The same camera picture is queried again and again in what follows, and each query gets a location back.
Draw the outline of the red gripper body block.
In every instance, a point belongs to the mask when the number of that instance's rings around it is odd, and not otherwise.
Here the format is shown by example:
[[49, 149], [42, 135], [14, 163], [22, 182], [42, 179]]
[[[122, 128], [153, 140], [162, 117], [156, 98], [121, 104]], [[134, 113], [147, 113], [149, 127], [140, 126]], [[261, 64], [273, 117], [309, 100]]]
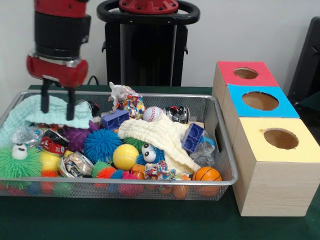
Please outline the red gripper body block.
[[59, 82], [65, 88], [76, 88], [84, 83], [89, 65], [84, 59], [63, 61], [28, 55], [26, 67], [34, 78]]

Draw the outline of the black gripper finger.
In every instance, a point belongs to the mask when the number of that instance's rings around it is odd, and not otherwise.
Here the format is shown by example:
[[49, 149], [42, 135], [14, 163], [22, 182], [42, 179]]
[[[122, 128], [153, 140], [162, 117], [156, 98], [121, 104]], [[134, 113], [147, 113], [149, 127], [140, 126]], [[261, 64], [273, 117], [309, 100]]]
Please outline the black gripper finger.
[[68, 103], [66, 110], [66, 119], [73, 120], [75, 114], [75, 89], [68, 88]]
[[41, 87], [41, 111], [43, 113], [48, 113], [49, 111], [49, 87], [50, 81], [48, 79], [43, 79], [43, 84]]

